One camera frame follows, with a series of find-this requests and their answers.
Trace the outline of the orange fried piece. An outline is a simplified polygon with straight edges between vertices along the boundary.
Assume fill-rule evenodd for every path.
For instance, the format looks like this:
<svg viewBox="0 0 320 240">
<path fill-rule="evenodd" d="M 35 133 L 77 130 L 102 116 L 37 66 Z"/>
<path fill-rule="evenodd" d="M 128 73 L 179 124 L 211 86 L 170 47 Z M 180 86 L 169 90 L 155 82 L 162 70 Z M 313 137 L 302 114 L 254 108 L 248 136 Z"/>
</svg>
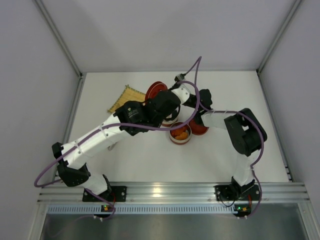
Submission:
<svg viewBox="0 0 320 240">
<path fill-rule="evenodd" d="M 177 141 L 184 141 L 189 137 L 189 133 L 187 131 L 182 132 L 180 135 L 175 136 L 174 138 Z"/>
</svg>

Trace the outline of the red lid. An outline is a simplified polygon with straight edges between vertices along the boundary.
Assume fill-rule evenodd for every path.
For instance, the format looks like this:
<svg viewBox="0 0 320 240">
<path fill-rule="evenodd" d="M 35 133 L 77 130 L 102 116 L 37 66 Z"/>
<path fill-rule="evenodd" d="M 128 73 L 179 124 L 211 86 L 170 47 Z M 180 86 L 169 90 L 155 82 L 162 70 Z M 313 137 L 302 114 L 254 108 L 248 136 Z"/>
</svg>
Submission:
<svg viewBox="0 0 320 240">
<path fill-rule="evenodd" d="M 167 90 L 168 87 L 165 83 L 156 81 L 148 88 L 144 100 L 147 101 L 148 99 L 153 99 L 159 92 Z"/>
<path fill-rule="evenodd" d="M 204 135 L 209 130 L 208 127 L 197 124 L 194 119 L 192 119 L 188 125 L 190 126 L 192 133 L 197 136 Z"/>
</svg>

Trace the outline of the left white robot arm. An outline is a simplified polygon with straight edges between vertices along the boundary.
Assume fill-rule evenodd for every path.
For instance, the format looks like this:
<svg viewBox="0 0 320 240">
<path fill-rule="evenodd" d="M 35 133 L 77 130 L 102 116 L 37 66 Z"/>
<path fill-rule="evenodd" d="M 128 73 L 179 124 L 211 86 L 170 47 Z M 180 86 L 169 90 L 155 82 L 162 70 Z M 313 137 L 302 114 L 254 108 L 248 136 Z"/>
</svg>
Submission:
<svg viewBox="0 0 320 240">
<path fill-rule="evenodd" d="M 110 190 L 104 175 L 92 173 L 87 162 L 100 151 L 138 133 L 158 129 L 164 119 L 185 102 L 181 90 L 160 91 L 146 102 L 128 101 L 101 125 L 84 136 L 66 143 L 52 145 L 58 160 L 58 175 L 68 186 L 83 186 L 96 195 Z"/>
</svg>

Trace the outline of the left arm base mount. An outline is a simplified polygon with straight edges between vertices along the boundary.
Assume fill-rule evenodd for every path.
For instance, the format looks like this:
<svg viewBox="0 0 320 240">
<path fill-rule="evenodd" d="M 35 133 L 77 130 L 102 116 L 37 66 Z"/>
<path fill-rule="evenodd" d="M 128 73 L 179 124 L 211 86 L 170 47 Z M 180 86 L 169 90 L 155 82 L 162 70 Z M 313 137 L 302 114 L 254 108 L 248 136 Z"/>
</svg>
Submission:
<svg viewBox="0 0 320 240">
<path fill-rule="evenodd" d="M 107 190 L 98 195 L 100 198 L 109 202 L 125 202 L 127 197 L 127 187 L 124 185 L 111 186 L 111 190 Z M 100 202 L 101 200 L 96 196 L 90 194 L 86 189 L 82 195 L 83 202 Z"/>
</svg>

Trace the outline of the steel red bowl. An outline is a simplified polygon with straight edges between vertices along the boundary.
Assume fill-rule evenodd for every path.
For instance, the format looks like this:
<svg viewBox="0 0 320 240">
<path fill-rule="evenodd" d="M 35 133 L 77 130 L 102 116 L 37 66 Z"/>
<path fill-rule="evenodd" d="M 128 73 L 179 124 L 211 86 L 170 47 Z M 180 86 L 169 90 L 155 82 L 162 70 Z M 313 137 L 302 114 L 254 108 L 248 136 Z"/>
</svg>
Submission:
<svg viewBox="0 0 320 240">
<path fill-rule="evenodd" d="M 161 125 L 163 127 L 170 127 L 172 124 L 178 121 L 181 106 L 179 105 L 170 115 L 164 118 Z"/>
<path fill-rule="evenodd" d="M 169 131 L 170 140 L 176 145 L 184 145 L 190 141 L 192 130 L 188 124 Z"/>
</svg>

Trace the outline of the metal tongs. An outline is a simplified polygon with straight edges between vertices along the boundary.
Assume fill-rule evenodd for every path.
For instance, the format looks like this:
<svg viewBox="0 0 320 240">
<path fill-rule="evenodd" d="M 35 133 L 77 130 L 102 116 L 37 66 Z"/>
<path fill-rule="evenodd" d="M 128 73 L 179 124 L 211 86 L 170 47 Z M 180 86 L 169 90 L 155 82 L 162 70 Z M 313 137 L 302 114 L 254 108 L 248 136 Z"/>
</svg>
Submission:
<svg viewBox="0 0 320 240">
<path fill-rule="evenodd" d="M 112 145 L 108 146 L 107 149 L 109 151 L 112 151 L 114 149 L 114 147 L 116 146 L 117 143 L 113 143 Z"/>
</svg>

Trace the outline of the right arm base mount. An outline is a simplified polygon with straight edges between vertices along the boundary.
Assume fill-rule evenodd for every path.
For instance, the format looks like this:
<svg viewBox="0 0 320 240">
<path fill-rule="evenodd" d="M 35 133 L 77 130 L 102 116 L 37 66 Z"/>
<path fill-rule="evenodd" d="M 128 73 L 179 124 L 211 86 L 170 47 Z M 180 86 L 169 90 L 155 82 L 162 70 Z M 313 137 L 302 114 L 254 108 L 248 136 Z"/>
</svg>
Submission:
<svg viewBox="0 0 320 240">
<path fill-rule="evenodd" d="M 248 201 L 251 197 L 252 201 L 258 201 L 261 193 L 257 184 L 248 184 L 245 186 L 236 186 L 235 184 L 222 184 L 214 186 L 215 197 L 218 201 Z"/>
</svg>

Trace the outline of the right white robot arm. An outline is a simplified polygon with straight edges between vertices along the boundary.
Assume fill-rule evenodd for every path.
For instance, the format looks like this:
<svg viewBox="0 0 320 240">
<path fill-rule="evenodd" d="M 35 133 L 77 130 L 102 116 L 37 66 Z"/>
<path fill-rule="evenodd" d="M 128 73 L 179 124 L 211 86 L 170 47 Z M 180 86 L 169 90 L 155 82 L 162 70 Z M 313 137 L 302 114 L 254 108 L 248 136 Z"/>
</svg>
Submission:
<svg viewBox="0 0 320 240">
<path fill-rule="evenodd" d="M 231 177 L 229 190 L 240 199 L 255 185 L 254 166 L 262 158 L 267 133 L 249 108 L 240 111 L 214 110 L 208 89 L 199 91 L 199 110 L 196 124 L 207 128 L 226 130 L 236 151 L 236 169 Z"/>
</svg>

